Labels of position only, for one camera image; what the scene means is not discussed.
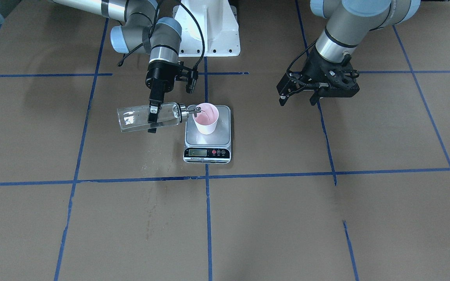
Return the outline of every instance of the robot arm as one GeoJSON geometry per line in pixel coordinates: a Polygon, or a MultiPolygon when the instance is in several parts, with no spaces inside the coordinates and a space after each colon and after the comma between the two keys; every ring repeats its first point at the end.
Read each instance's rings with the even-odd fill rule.
{"type": "Polygon", "coordinates": [[[280,105],[301,91],[314,91],[312,105],[320,98],[354,96],[359,91],[359,72],[350,64],[355,48],[370,30],[407,20],[419,5],[420,0],[311,0],[312,12],[330,20],[302,71],[295,74],[289,66],[277,84],[280,105]]]}
{"type": "MultiPolygon", "coordinates": [[[[173,90],[175,81],[186,82],[191,94],[198,79],[197,64],[185,67],[178,61],[182,27],[173,18],[157,19],[159,5],[155,0],[54,0],[53,2],[126,22],[113,27],[111,44],[118,53],[150,55],[145,85],[150,89],[149,123],[157,123],[164,94],[173,90]]],[[[0,1],[0,24],[20,0],[0,1]]]]}

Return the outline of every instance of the clear glass bottle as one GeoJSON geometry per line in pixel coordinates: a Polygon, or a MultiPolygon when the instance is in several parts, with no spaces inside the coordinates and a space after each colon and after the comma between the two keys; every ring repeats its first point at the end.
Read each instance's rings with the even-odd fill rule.
{"type": "Polygon", "coordinates": [[[121,132],[175,126],[186,121],[189,114],[200,112],[199,107],[188,110],[183,103],[163,103],[159,110],[157,123],[149,123],[147,121],[149,107],[149,105],[139,105],[138,107],[118,108],[121,132]]]}

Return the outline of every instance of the pink cup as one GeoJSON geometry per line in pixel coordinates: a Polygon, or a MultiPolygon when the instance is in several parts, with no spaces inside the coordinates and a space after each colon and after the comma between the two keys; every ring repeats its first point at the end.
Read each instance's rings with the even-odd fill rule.
{"type": "Polygon", "coordinates": [[[199,112],[196,117],[192,115],[197,130],[203,135],[213,133],[216,129],[216,124],[218,123],[218,108],[211,103],[201,103],[195,107],[200,107],[201,109],[201,112],[199,112]]]}

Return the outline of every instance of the kitchen scale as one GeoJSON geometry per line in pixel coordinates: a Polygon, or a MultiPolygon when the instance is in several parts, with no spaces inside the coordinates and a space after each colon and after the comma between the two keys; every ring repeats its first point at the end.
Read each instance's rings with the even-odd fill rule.
{"type": "Polygon", "coordinates": [[[226,105],[216,105],[219,117],[216,129],[203,135],[193,118],[185,124],[184,161],[187,163],[227,164],[232,159],[232,111],[226,105]]]}

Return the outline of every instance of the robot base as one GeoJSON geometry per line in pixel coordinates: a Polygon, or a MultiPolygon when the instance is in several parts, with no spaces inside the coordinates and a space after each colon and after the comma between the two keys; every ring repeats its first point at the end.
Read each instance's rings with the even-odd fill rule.
{"type": "MultiPolygon", "coordinates": [[[[207,57],[234,57],[241,53],[237,9],[227,0],[182,0],[199,22],[205,40],[207,57]]],[[[202,42],[193,19],[180,6],[173,17],[183,27],[180,57],[200,57],[202,42]]]]}

